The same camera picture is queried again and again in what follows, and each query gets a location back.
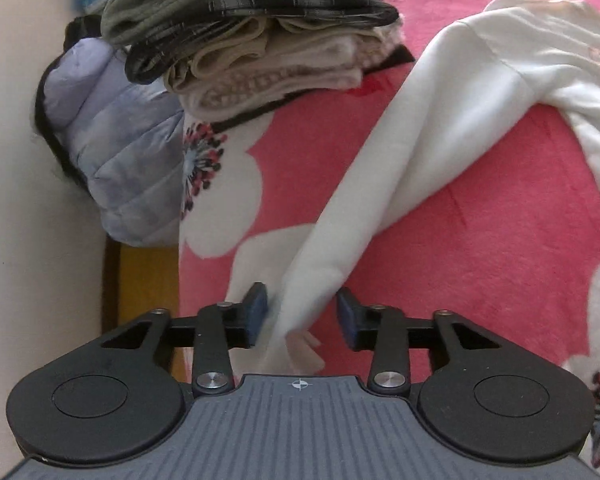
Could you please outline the white long-sleeve garment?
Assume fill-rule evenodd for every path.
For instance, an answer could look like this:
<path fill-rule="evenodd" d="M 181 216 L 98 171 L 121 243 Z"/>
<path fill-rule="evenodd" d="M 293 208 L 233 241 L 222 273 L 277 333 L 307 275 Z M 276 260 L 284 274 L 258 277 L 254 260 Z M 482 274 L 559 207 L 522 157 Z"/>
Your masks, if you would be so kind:
<path fill-rule="evenodd" d="M 306 330 L 372 237 L 492 148 L 535 104 L 557 108 L 600 190 L 600 12 L 580 0 L 493 0 L 430 41 L 292 260 L 258 367 L 294 374 Z"/>

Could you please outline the pink floral blanket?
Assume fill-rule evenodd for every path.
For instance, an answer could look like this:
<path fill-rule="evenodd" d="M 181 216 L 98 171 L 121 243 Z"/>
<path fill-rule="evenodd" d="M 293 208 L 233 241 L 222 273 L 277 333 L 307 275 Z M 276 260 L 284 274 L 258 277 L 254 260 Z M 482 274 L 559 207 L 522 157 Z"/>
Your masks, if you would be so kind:
<path fill-rule="evenodd" d="M 388 1 L 417 62 L 438 32 L 493 0 Z M 600 0 L 580 1 L 600 12 Z M 236 301 L 255 281 L 272 299 L 257 348 L 232 354 L 238 374 L 263 373 L 283 278 L 415 64 L 354 90 L 308 93 L 223 132 L 210 188 L 188 190 L 181 314 Z M 341 286 L 408 315 L 456 311 L 579 376 L 595 396 L 583 456 L 600 473 L 600 190 L 560 110 L 530 107 L 462 174 L 377 232 Z M 297 373 L 366 371 L 367 356 L 340 339 L 332 298 L 287 337 Z"/>

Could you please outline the lavender quilted jacket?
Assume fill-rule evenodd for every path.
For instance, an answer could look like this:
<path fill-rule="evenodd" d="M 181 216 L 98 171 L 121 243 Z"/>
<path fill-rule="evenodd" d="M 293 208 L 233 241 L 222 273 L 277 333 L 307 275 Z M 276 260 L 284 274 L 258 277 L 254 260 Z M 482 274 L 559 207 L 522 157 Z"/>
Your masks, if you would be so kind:
<path fill-rule="evenodd" d="M 124 62 L 104 40 L 79 40 L 38 83 L 35 128 L 94 200 L 111 238 L 171 246 L 180 224 L 184 112 L 161 81 L 128 81 Z"/>

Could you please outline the beige folded knit garment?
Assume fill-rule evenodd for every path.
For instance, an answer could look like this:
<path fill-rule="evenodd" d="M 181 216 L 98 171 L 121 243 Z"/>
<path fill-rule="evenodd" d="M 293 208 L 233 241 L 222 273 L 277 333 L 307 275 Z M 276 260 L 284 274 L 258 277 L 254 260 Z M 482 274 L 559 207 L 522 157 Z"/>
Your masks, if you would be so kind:
<path fill-rule="evenodd" d="M 222 122 L 297 92 L 358 87 L 403 46 L 400 18 L 384 26 L 246 18 L 234 35 L 176 61 L 166 88 L 202 122 Z"/>

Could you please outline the dark plaid folded garment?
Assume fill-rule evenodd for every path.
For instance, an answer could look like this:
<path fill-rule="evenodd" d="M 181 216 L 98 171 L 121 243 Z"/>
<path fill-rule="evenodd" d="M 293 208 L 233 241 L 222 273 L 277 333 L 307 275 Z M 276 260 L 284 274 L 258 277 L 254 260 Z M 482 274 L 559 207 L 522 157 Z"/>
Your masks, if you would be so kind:
<path fill-rule="evenodd" d="M 242 18 L 301 18 L 311 25 L 357 28 L 394 23 L 399 12 L 385 0 L 210 0 L 151 27 L 131 44 L 125 75 L 134 84 L 160 77 L 186 47 L 201 47 L 236 27 Z"/>

